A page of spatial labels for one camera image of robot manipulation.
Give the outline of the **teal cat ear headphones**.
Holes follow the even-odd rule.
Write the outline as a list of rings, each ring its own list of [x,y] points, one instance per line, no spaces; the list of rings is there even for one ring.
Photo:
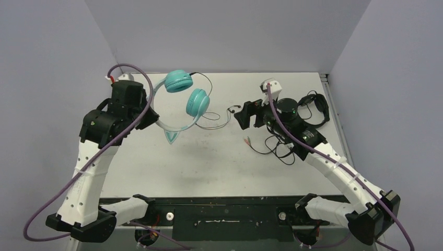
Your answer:
[[[169,72],[162,80],[154,85],[153,96],[157,94],[161,87],[164,87],[168,93],[172,94],[189,89],[194,84],[192,78],[192,75],[194,74],[194,72],[188,73],[184,70],[174,70]],[[201,88],[196,88],[188,97],[185,106],[186,114],[193,118],[189,124],[174,128],[158,119],[156,121],[156,125],[163,129],[168,143],[173,144],[182,131],[186,131],[196,125],[200,118],[205,115],[209,108],[210,102],[210,92],[206,92]]]

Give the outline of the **black cable pink green plugs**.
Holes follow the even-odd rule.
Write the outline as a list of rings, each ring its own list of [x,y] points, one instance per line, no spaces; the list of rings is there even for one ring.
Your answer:
[[[276,139],[277,139],[277,142],[276,142],[276,144],[275,144],[274,147],[269,147],[269,146],[268,146],[268,143],[267,143],[267,142],[268,142],[268,140],[271,139],[271,138],[276,138]],[[268,149],[267,152],[260,152],[260,151],[256,150],[256,149],[252,146],[252,144],[251,144],[251,140],[250,140],[249,137],[246,137],[246,138],[244,138],[243,140],[245,141],[245,143],[247,144],[247,146],[248,146],[250,149],[252,149],[254,152],[256,152],[257,154],[260,154],[260,155],[274,155],[274,156],[275,156],[280,162],[282,162],[283,164],[285,164],[285,165],[287,165],[287,166],[290,166],[290,165],[295,164],[296,156],[295,156],[295,153],[294,153],[294,152],[289,151],[287,154],[284,154],[284,155],[278,155],[278,153],[277,153],[277,148],[278,148],[280,145],[283,145],[283,141],[281,140],[281,138],[280,138],[279,136],[272,135],[272,136],[269,136],[268,138],[266,138],[266,139],[264,140],[264,145],[265,145],[265,146],[267,147],[267,149]],[[293,160],[292,160],[291,162],[288,163],[288,162],[284,161],[284,159],[286,159],[286,158],[289,157],[289,156],[292,156]]]

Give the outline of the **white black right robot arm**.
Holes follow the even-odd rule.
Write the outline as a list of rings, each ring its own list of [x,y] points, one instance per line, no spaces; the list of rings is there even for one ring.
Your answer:
[[[300,107],[314,103],[323,113],[324,122],[330,119],[325,97],[308,94],[301,100],[280,98],[280,83],[268,79],[261,84],[263,99],[247,101],[234,114],[242,129],[250,127],[255,117],[256,128],[266,127],[302,161],[318,170],[346,198],[346,202],[328,200],[308,194],[295,203],[296,218],[303,224],[313,220],[326,221],[349,229],[361,243],[372,245],[395,222],[400,196],[384,191],[369,182],[334,150],[319,132],[319,126],[306,122],[298,113]]]

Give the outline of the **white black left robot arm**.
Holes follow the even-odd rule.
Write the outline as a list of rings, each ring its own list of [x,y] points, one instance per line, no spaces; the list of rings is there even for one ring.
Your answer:
[[[83,118],[72,181],[59,210],[45,221],[46,226],[85,243],[105,242],[123,223],[119,215],[144,225],[156,219],[156,210],[139,197],[119,203],[116,209],[99,206],[109,166],[123,139],[133,128],[144,129],[158,119],[149,111],[143,84],[123,80],[111,87],[111,97]]]

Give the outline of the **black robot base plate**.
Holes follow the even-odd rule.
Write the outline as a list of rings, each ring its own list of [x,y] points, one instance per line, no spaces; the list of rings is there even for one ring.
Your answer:
[[[156,198],[136,223],[172,231],[182,242],[292,242],[301,228],[310,233],[319,223],[296,212],[299,196]]]

